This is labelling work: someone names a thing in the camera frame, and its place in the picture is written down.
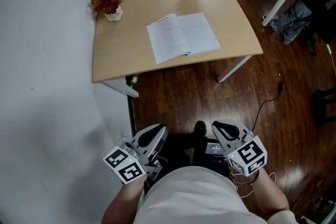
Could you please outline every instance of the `dark hardwood floor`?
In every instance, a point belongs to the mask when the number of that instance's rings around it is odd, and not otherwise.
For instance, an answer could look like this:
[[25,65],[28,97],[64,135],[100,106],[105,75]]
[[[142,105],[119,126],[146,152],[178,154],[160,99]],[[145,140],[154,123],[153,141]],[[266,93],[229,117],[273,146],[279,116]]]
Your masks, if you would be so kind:
[[[326,190],[336,179],[335,123],[316,126],[311,113],[312,92],[336,86],[330,55],[321,43],[313,57],[308,47],[299,46],[300,37],[285,46],[278,32],[261,25],[262,15],[277,0],[237,1],[264,53],[253,56],[223,83],[217,83],[216,77],[232,59],[141,74],[136,85],[140,97],[132,99],[135,130],[165,123],[170,135],[178,135],[192,132],[202,120],[211,137],[211,123],[219,119],[238,120],[252,128],[259,106],[277,95],[278,82],[283,81],[281,96],[260,112],[255,134],[268,150],[267,171],[276,173],[277,185],[300,217],[322,191],[322,184],[316,187],[318,182],[325,178]],[[336,53],[336,46],[331,48]],[[328,113],[336,114],[336,107],[331,105]],[[238,192],[246,195],[250,187],[239,186]],[[253,195],[243,200],[257,212]]]

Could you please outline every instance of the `book page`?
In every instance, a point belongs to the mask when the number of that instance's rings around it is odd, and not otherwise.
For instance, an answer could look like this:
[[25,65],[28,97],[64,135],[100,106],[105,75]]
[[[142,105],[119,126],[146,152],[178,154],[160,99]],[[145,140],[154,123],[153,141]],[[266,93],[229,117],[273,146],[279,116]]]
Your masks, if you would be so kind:
[[175,14],[147,26],[155,61],[162,63],[174,57],[190,53],[187,40],[178,25]]
[[203,13],[179,16],[177,19],[191,54],[220,48],[220,44]]

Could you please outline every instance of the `white pot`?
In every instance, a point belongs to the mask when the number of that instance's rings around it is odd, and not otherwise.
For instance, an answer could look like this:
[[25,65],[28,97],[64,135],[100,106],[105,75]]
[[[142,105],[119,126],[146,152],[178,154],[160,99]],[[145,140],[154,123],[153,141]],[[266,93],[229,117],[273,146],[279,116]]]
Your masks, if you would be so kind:
[[123,13],[124,12],[122,11],[121,7],[119,6],[117,8],[117,10],[116,10],[116,13],[114,13],[114,14],[105,14],[105,16],[106,16],[106,18],[107,18],[107,20],[109,22],[118,22],[118,21],[120,21],[121,16],[123,15]]

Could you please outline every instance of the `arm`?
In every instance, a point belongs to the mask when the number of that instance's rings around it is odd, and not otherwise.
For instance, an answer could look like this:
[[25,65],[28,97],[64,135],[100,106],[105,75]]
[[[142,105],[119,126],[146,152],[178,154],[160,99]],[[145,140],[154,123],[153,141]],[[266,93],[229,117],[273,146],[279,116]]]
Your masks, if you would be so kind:
[[261,168],[258,179],[252,183],[257,204],[264,219],[274,214],[289,210],[288,200],[278,186],[270,179],[266,171]]
[[116,198],[107,207],[101,223],[133,223],[146,179],[146,176],[142,176],[127,185],[123,185]]

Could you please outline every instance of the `white wall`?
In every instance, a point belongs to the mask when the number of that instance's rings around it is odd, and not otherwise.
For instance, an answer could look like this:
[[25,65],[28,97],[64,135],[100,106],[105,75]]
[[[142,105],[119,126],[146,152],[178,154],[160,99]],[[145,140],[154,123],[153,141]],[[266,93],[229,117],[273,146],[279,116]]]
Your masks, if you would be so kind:
[[99,223],[127,97],[91,84],[89,0],[0,0],[0,220]]

